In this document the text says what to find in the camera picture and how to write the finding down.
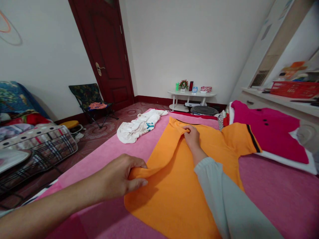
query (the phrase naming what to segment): orange shirt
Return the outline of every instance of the orange shirt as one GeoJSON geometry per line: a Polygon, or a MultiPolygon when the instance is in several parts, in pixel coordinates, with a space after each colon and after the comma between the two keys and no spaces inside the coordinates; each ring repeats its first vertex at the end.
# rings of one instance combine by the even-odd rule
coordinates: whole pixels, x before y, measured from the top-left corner
{"type": "MultiPolygon", "coordinates": [[[[170,118],[162,137],[147,162],[148,169],[134,168],[130,179],[147,178],[148,185],[125,196],[126,209],[168,238],[220,237],[213,215],[194,172],[192,153],[182,127],[187,123],[170,118]]],[[[234,123],[222,132],[193,125],[209,157],[242,190],[238,158],[261,149],[245,124],[234,123]]]]}

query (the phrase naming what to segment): tissue box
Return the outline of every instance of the tissue box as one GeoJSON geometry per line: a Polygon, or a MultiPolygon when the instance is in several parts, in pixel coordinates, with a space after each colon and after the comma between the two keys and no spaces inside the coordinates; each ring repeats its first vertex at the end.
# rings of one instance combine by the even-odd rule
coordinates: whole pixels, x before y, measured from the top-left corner
{"type": "Polygon", "coordinates": [[[202,86],[200,88],[201,91],[212,92],[212,87],[210,86],[202,86]]]}

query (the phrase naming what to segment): yellow cushion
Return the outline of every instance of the yellow cushion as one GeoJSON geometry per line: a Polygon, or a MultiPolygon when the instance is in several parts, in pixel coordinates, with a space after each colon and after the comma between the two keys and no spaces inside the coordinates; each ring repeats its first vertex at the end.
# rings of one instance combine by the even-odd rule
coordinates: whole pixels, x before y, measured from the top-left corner
{"type": "Polygon", "coordinates": [[[68,129],[74,128],[75,126],[77,126],[79,124],[79,121],[77,120],[72,120],[72,121],[67,121],[64,123],[61,123],[59,125],[65,125],[68,129]]]}

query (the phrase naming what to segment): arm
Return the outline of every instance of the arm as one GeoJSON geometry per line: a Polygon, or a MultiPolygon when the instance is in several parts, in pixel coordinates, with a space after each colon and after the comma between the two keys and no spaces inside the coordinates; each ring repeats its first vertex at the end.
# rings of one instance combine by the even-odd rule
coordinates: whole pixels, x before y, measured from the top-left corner
{"type": "Polygon", "coordinates": [[[283,238],[248,196],[200,148],[199,132],[193,126],[185,133],[193,154],[195,173],[222,238],[283,238]]]}
{"type": "Polygon", "coordinates": [[[44,238],[73,213],[145,186],[145,179],[127,179],[133,167],[146,164],[122,154],[90,177],[9,213],[0,219],[0,238],[44,238]]]}

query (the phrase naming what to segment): red bottle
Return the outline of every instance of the red bottle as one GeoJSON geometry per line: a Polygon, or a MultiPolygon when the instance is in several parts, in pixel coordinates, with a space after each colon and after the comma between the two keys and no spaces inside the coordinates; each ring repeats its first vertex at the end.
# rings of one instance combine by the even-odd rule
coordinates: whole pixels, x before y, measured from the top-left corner
{"type": "Polygon", "coordinates": [[[193,81],[190,82],[190,84],[189,84],[189,91],[192,91],[192,90],[193,90],[193,83],[194,83],[193,81]]]}

